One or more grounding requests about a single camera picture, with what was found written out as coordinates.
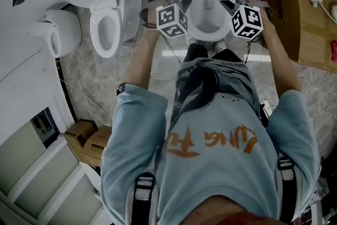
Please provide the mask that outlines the white framed glass cabinet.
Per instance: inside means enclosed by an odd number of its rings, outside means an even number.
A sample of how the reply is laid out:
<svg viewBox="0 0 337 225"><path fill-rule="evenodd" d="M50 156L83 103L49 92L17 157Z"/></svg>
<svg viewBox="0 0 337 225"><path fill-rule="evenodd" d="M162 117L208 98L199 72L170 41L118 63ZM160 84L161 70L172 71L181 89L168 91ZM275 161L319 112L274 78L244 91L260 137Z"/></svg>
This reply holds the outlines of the white framed glass cabinet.
<svg viewBox="0 0 337 225"><path fill-rule="evenodd" d="M81 165L49 108L0 143L0 200L32 224L41 224L53 198L81 178Z"/></svg>

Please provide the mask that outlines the dark cluttered shelf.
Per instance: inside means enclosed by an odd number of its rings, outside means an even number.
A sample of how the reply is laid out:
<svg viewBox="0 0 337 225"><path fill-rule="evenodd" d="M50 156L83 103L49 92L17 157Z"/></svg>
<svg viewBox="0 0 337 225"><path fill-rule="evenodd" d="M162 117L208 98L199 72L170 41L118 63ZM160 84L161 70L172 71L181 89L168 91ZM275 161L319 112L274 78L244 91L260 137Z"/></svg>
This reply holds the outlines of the dark cluttered shelf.
<svg viewBox="0 0 337 225"><path fill-rule="evenodd" d="M324 225L337 225L337 182L319 177L316 193L320 199Z"/></svg>

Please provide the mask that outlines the person's left hand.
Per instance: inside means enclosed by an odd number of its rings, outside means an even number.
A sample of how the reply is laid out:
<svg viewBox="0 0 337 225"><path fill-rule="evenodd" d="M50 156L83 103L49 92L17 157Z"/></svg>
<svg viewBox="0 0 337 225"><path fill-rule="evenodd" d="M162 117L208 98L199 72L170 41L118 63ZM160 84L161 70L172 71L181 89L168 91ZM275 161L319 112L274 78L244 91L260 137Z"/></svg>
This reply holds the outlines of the person's left hand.
<svg viewBox="0 0 337 225"><path fill-rule="evenodd" d="M157 25L157 11L156 8L149 8L147 12L147 23Z"/></svg>

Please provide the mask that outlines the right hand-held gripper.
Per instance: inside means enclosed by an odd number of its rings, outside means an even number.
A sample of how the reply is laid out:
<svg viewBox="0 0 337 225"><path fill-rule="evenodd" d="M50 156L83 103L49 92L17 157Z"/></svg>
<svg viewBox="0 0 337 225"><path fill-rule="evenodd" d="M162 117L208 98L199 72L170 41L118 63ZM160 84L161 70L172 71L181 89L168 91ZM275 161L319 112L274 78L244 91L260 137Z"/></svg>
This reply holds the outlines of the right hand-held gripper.
<svg viewBox="0 0 337 225"><path fill-rule="evenodd" d="M263 31L261 9L270 12L270 16L273 15L269 4L265 1L246 3L246 0L235 0L235 3L222 2L222 6L232 16L233 35L244 39L254 39Z"/></svg>

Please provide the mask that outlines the red ribbon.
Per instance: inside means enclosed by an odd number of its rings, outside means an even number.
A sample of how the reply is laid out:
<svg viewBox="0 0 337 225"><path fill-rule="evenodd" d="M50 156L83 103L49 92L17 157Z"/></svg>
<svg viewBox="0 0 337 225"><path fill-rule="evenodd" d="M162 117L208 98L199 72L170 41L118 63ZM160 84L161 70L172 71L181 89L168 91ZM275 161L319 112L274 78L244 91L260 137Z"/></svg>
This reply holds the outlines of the red ribbon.
<svg viewBox="0 0 337 225"><path fill-rule="evenodd" d="M332 40L330 45L331 45L331 52L332 52L331 59L332 61L337 63L337 41Z"/></svg>

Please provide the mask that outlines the light brown cardboard box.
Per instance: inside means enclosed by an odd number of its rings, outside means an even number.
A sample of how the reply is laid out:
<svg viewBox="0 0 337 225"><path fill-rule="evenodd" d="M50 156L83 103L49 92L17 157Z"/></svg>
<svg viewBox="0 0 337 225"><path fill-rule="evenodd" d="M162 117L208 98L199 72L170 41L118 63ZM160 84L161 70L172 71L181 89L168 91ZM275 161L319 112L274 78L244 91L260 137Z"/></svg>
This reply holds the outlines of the light brown cardboard box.
<svg viewBox="0 0 337 225"><path fill-rule="evenodd" d="M100 167L103 152L112 134L110 126L102 126L90 138L83 147L83 155L91 166Z"/></svg>

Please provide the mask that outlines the dark brown cardboard box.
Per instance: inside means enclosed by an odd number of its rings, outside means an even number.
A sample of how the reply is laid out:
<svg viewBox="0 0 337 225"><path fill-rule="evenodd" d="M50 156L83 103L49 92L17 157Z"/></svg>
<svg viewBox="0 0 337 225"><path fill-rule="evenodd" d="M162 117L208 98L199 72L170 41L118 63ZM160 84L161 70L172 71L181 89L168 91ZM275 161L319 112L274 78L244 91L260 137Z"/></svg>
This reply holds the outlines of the dark brown cardboard box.
<svg viewBox="0 0 337 225"><path fill-rule="evenodd" d="M64 134L67 142L83 148L86 141L98 130L92 120L80 119L74 123Z"/></svg>

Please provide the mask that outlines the person's neck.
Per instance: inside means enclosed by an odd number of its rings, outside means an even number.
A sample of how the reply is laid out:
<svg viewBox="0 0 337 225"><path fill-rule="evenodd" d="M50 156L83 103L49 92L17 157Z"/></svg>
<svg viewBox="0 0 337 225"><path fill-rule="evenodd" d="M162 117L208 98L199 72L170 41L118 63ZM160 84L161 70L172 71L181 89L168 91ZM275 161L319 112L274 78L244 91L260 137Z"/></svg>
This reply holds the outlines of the person's neck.
<svg viewBox="0 0 337 225"><path fill-rule="evenodd" d="M271 220L246 211L220 195L207 198L195 207L180 225L270 225Z"/></svg>

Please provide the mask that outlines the person's right forearm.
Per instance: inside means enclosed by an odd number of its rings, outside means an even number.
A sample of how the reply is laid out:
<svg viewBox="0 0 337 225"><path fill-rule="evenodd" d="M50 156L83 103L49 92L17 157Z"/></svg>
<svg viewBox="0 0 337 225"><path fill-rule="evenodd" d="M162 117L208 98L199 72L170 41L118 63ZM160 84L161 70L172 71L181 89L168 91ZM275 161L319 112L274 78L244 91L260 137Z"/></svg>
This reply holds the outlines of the person's right forearm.
<svg viewBox="0 0 337 225"><path fill-rule="evenodd" d="M300 91L300 83L296 70L286 53L281 40L276 32L274 25L268 17L262 18L263 39L269 51L273 77L278 97L281 97L286 91Z"/></svg>

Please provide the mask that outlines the light blue printed t-shirt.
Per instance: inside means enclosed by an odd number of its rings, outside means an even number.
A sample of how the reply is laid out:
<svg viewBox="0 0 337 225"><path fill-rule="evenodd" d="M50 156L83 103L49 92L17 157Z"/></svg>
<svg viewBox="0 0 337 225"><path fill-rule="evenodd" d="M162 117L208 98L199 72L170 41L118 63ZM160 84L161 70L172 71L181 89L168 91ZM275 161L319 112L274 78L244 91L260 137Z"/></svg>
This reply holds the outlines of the light blue printed t-shirt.
<svg viewBox="0 0 337 225"><path fill-rule="evenodd" d="M115 224L125 224L130 188L152 161L158 225L181 223L214 195L278 218L281 155L294 163L300 178L298 210L306 208L321 166L301 92L284 92L263 126L256 88L242 62L185 62L176 87L170 124L163 96L126 83L117 89L112 135L101 163L102 200Z"/></svg>

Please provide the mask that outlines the large cardboard box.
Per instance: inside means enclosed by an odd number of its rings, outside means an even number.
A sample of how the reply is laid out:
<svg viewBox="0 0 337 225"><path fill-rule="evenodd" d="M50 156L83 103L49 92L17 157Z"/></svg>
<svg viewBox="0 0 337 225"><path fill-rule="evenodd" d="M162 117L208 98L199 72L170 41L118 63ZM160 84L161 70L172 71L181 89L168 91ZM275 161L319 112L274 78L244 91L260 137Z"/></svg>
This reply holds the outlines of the large cardboard box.
<svg viewBox="0 0 337 225"><path fill-rule="evenodd" d="M311 0L265 0L273 10L274 24L289 58L299 64L337 73L331 42L337 42L337 24ZM323 0L326 9L337 0Z"/></svg>

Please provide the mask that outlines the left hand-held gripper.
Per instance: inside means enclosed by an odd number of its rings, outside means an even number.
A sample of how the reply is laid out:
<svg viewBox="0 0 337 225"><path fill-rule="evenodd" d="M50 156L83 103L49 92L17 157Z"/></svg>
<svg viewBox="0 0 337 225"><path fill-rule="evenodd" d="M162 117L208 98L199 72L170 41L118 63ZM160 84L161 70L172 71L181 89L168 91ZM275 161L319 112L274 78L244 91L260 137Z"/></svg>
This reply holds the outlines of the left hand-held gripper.
<svg viewBox="0 0 337 225"><path fill-rule="evenodd" d="M158 30L165 38L174 38L187 34L188 19L186 11L192 0L148 0L140 12L143 26L149 30ZM147 23L149 8L156 8L157 25Z"/></svg>

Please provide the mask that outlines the elongated white toilet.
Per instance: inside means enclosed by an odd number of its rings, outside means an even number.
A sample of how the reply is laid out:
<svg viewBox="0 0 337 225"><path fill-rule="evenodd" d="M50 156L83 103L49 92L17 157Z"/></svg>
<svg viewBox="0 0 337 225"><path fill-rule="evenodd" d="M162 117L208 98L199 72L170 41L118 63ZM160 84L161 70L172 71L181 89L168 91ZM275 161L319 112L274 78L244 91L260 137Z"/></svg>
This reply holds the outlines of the elongated white toilet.
<svg viewBox="0 0 337 225"><path fill-rule="evenodd" d="M90 36L97 54L112 57L119 46L133 39L140 25L142 0L66 0L90 10Z"/></svg>

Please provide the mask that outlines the rounded white toilet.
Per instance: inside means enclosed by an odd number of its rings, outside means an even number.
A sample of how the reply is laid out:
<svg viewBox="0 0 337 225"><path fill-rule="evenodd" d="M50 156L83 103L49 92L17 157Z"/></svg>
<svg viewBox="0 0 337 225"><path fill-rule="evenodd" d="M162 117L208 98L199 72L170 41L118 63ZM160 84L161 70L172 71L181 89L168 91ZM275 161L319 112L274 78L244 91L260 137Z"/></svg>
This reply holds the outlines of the rounded white toilet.
<svg viewBox="0 0 337 225"><path fill-rule="evenodd" d="M76 49L82 41L80 21L72 12L48 10L28 29L31 36L43 38L54 58L60 58Z"/></svg>

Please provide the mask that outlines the person's left forearm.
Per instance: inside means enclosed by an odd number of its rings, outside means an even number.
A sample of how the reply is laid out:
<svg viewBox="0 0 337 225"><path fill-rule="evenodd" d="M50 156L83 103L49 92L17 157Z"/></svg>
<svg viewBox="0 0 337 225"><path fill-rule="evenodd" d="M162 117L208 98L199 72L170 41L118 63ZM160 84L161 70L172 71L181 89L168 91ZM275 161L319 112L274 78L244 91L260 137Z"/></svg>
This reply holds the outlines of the person's left forearm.
<svg viewBox="0 0 337 225"><path fill-rule="evenodd" d="M148 89L155 46L159 31L144 29L141 39L133 52L123 83Z"/></svg>

